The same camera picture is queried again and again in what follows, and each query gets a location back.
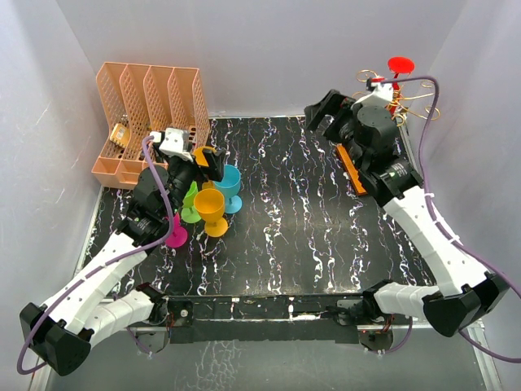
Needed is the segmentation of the orange wine glass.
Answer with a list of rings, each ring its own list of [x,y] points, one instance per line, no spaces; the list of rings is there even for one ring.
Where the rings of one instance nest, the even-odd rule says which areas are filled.
[[[199,191],[194,198],[194,206],[204,221],[204,231],[213,238],[223,236],[228,230],[228,222],[224,219],[225,197],[216,189],[208,188]]]

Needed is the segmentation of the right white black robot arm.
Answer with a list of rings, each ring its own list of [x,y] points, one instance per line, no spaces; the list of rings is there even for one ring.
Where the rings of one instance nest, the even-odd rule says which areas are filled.
[[[330,90],[304,110],[307,130],[325,116],[333,121],[324,137],[354,152],[361,185],[377,205],[399,224],[435,277],[433,286],[402,285],[384,280],[363,293],[364,316],[381,323],[391,314],[427,320],[442,336],[451,337],[490,312],[504,297],[506,281],[463,252],[443,234],[433,217],[422,178],[395,150],[399,129],[391,113],[379,105],[358,103]]]

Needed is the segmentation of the green wine glass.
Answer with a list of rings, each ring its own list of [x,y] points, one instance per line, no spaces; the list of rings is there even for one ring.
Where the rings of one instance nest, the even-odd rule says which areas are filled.
[[[198,211],[195,208],[194,199],[199,193],[198,184],[193,181],[188,192],[183,199],[183,205],[180,212],[181,220],[189,224],[195,224],[201,220]]]

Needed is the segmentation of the red wine glass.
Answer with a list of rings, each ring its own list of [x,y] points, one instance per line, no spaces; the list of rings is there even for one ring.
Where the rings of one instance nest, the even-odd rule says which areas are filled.
[[[387,66],[393,73],[394,79],[403,75],[410,75],[415,70],[415,62],[404,56],[391,57],[387,61]]]

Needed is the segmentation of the magenta wine glass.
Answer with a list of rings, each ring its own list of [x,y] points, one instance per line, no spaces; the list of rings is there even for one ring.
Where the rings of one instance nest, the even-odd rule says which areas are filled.
[[[165,245],[169,248],[180,248],[188,239],[187,230],[181,226],[181,219],[179,214],[176,214],[173,219],[173,232],[165,240]]]

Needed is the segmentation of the yellow-orange wine glass front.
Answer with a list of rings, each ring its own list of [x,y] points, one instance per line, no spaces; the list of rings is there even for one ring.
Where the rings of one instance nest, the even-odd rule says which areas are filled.
[[[210,160],[208,160],[206,155],[207,154],[213,155],[216,151],[217,151],[217,149],[215,147],[209,147],[209,146],[197,147],[193,151],[193,156],[195,157],[196,163],[199,166],[201,166],[203,169],[203,174],[201,177],[201,181],[202,181],[201,189],[202,190],[213,189],[215,187],[213,184],[212,177],[216,171],[216,164],[215,164],[213,156],[211,156]]]

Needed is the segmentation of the cyan wine glass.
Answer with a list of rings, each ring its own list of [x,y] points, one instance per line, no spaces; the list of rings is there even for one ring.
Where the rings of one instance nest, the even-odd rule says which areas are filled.
[[[233,165],[224,165],[223,178],[220,182],[213,182],[214,187],[225,197],[225,213],[237,213],[243,206],[239,196],[241,188],[241,173]]]

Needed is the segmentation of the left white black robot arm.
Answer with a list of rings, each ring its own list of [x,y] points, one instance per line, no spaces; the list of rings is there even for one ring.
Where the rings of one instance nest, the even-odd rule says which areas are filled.
[[[125,217],[98,254],[54,296],[40,305],[29,302],[20,311],[23,351],[32,350],[43,365],[67,376],[112,334],[167,318],[165,295],[147,283],[109,305],[101,302],[173,233],[174,213],[192,182],[222,180],[226,152],[206,147],[203,155],[203,165],[192,155],[169,156],[166,166],[150,163],[139,174]]]

